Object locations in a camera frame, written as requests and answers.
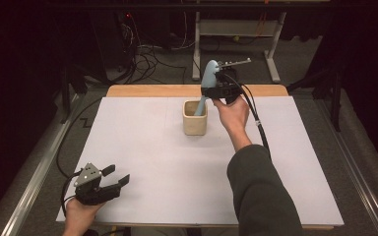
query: metal rail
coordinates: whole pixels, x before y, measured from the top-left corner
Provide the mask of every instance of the metal rail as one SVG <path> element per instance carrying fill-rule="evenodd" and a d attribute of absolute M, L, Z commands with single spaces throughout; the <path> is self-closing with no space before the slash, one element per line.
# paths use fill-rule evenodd
<path fill-rule="evenodd" d="M 371 191 L 367 182 L 365 181 L 360 169 L 358 168 L 357 163 L 354 160 L 351 152 L 349 151 L 345 140 L 341 133 L 337 132 L 334 126 L 331 124 L 330 112 L 328 107 L 323 100 L 316 100 L 317 107 L 320 109 L 321 113 L 324 116 L 325 121 L 330 127 L 330 130 L 339 145 L 339 148 L 342 152 L 342 160 L 345 163 L 346 170 L 349 174 L 351 181 L 353 182 L 355 189 L 361 197 L 366 210 L 373 221 L 374 226 L 378 232 L 378 200 L 376 196 Z"/>
<path fill-rule="evenodd" d="M 47 176 L 51 163 L 53 162 L 54 157 L 57 154 L 60 143 L 63 140 L 63 137 L 66 135 L 69 126 L 72 125 L 72 120 L 77 114 L 78 107 L 80 106 L 82 100 L 83 98 L 78 97 L 77 95 L 73 97 L 73 112 L 70 113 L 70 117 L 68 117 L 66 122 L 58 129 L 57 136 L 51 144 L 50 149 L 44 154 L 41 161 L 39 162 L 38 167 L 36 168 L 29 184 L 27 185 L 26 190 L 21 196 L 20 201 L 18 202 L 7 225 L 5 226 L 1 234 L 2 236 L 18 235 L 21 227 L 23 226 L 27 216 L 30 213 L 32 205 L 35 202 L 35 199 L 38 196 L 39 191 L 41 190 L 42 184 L 44 183 L 45 177 Z"/>

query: wrist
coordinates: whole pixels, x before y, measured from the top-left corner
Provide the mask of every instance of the wrist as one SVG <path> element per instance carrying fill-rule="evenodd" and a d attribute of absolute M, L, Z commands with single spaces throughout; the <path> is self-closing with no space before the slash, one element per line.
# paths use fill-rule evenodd
<path fill-rule="evenodd" d="M 244 129 L 242 130 L 232 130 L 228 131 L 229 137 L 231 138 L 232 145 L 234 146 L 235 152 L 239 151 L 240 149 L 252 145 L 250 139 L 247 136 L 247 133 Z"/>

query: blue object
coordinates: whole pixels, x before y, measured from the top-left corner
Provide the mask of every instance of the blue object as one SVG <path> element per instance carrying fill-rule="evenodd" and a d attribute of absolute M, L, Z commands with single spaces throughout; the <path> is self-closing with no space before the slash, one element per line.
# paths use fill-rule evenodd
<path fill-rule="evenodd" d="M 211 60 L 207 64 L 207 68 L 205 68 L 204 77 L 202 78 L 201 88 L 214 88 L 217 85 L 217 78 L 215 73 L 220 70 L 219 64 L 215 60 Z M 199 101 L 198 108 L 195 111 L 194 116 L 202 115 L 202 110 L 205 107 L 205 101 L 208 97 L 201 96 L 201 100 Z"/>

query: table surface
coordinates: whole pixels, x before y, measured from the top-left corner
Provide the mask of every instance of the table surface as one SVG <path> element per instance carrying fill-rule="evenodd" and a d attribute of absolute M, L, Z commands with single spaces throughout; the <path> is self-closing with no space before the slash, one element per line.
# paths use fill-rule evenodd
<path fill-rule="evenodd" d="M 343 225 L 292 97 L 279 85 L 248 87 L 266 125 L 273 163 L 297 205 L 302 226 L 330 229 Z M 131 180 L 121 191 L 119 200 L 108 202 L 101 210 L 96 223 L 177 227 L 237 225 L 225 176 L 233 149 L 211 101 L 207 100 L 210 108 L 206 136 L 188 137 L 179 129 L 184 99 L 199 99 L 200 94 L 199 85 L 135 85 L 109 89 L 77 168 L 87 162 L 97 168 L 114 163 L 117 170 L 102 178 L 100 185 L 112 184 L 128 173 Z M 253 123 L 247 124 L 246 130 L 259 144 L 261 139 Z M 71 186 L 68 194 L 73 192 Z M 61 212 L 57 220 L 64 220 Z"/>
<path fill-rule="evenodd" d="M 247 85 L 253 96 L 288 96 L 287 90 L 280 85 Z M 130 85 L 112 86 L 109 88 L 108 97 L 121 96 L 154 96 L 154 97 L 179 97 L 201 96 L 199 85 Z"/>

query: black curtain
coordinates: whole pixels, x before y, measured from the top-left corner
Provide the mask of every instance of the black curtain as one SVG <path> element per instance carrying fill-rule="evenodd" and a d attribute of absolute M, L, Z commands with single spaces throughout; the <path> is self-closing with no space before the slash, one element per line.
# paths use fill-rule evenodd
<path fill-rule="evenodd" d="M 60 60 L 40 1 L 0 1 L 0 200 L 54 117 Z"/>

